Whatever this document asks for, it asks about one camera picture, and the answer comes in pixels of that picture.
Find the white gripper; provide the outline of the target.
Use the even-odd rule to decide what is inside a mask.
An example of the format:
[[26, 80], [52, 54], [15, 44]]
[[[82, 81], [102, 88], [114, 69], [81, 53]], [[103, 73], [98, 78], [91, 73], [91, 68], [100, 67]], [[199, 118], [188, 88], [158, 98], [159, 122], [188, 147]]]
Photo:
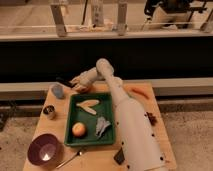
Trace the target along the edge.
[[84, 71], [80, 75], [74, 77], [70, 81], [70, 83], [72, 84], [72, 89], [77, 88], [78, 86], [91, 88], [91, 85], [92, 85], [91, 74], [89, 71]]

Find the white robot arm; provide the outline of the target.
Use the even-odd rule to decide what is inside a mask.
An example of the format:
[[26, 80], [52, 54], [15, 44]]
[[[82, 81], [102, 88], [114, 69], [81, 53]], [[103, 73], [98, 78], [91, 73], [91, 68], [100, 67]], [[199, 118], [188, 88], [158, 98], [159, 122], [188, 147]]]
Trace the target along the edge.
[[122, 80], [114, 76], [107, 59], [99, 59], [95, 67], [74, 77], [70, 83], [82, 92], [97, 80], [105, 80], [110, 90], [128, 171], [168, 171], [148, 114], [143, 105], [124, 90]]

